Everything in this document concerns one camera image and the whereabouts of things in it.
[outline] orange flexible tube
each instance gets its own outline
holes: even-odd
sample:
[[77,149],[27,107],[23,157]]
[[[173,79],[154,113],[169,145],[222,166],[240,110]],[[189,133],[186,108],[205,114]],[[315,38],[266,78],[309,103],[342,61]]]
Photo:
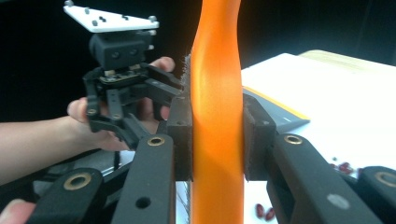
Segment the orange flexible tube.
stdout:
[[243,223],[240,0],[204,0],[191,52],[193,224]]

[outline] hole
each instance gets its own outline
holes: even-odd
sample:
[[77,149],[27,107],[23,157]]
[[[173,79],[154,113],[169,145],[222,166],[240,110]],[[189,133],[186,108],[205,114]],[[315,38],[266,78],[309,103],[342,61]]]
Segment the hole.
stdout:
[[392,188],[396,188],[396,175],[388,172],[378,172],[375,174],[376,179]]
[[99,20],[101,20],[102,22],[106,22],[106,19],[104,17],[99,17]]
[[161,137],[152,137],[148,140],[148,145],[152,147],[157,147],[162,145],[165,142],[165,139]]
[[329,194],[327,196],[327,200],[334,206],[347,210],[350,208],[349,201],[341,195],[338,194]]
[[151,200],[148,197],[142,197],[136,201],[135,205],[140,209],[145,209],[149,207],[150,204],[151,204]]
[[71,184],[72,186],[78,186],[78,185],[81,185],[82,183],[84,183],[84,181],[85,181],[85,177],[83,177],[83,176],[78,176],[78,177],[72,179],[72,181],[70,182],[70,184]]
[[88,173],[71,175],[64,182],[64,188],[67,190],[82,189],[91,182],[91,179],[91,175]]
[[299,138],[296,135],[286,135],[285,141],[290,144],[300,145],[303,142],[303,139]]

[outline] brass grommet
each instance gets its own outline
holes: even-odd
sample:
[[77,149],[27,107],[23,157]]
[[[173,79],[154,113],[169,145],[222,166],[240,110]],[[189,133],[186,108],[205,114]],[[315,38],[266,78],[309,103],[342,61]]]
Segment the brass grommet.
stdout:
[[79,173],[69,176],[66,181],[64,181],[64,188],[67,190],[82,189],[87,186],[92,180],[92,177],[88,173]]
[[300,145],[303,142],[303,139],[301,139],[299,136],[291,135],[291,134],[286,135],[284,139],[287,143],[294,145]]
[[148,140],[148,145],[152,147],[157,147],[165,143],[165,139],[155,136]]
[[379,182],[381,182],[391,188],[396,188],[396,175],[394,175],[394,174],[391,174],[388,172],[377,172],[375,174],[375,178]]

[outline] white mounting plate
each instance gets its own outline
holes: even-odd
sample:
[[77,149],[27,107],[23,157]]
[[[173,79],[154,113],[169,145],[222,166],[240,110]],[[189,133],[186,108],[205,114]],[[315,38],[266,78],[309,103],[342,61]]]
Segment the white mounting plate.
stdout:
[[157,21],[124,16],[88,7],[64,6],[64,12],[91,33],[156,29],[160,26],[160,23]]

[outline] finger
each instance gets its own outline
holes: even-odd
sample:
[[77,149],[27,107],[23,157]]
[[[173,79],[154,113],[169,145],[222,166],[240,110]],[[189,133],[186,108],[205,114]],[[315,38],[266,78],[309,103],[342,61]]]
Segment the finger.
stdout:
[[163,117],[163,119],[168,119],[169,118],[169,107],[167,106],[163,106],[161,108],[161,117]]
[[106,102],[101,101],[100,102],[100,114],[101,115],[108,115],[108,106]]
[[85,111],[87,110],[87,98],[82,97],[79,100],[75,100],[69,104],[67,107],[67,113],[73,119],[78,120],[81,123],[87,122],[87,115]]
[[113,132],[107,132],[108,137],[101,139],[101,143],[98,144],[98,147],[104,150],[110,151],[121,151],[129,148],[124,141],[120,141],[120,139]]
[[148,120],[142,120],[141,121],[143,126],[148,130],[149,133],[155,134],[158,129],[158,124],[160,123],[158,120],[154,119],[151,121]]
[[151,65],[159,67],[165,72],[172,72],[175,69],[175,61],[169,57],[161,57],[152,62]]
[[154,105],[151,99],[145,97],[138,102],[137,115],[141,120],[154,119]]
[[35,204],[16,199],[11,201],[0,216],[0,224],[13,223],[22,224],[27,221],[35,210]]

